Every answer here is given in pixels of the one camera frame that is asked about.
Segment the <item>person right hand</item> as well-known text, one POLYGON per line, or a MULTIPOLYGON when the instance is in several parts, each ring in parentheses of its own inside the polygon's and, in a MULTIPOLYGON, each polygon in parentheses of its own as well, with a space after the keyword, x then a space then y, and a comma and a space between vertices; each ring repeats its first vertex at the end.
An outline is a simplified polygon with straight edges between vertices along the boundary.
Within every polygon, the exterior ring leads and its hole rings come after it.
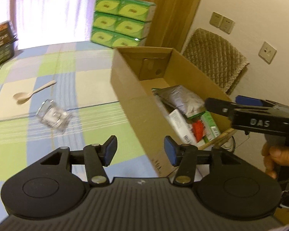
POLYGON ((274 179, 277 178, 277 165, 289 167, 288 146, 273 146, 266 142, 261 155, 264 157, 265 173, 274 179))

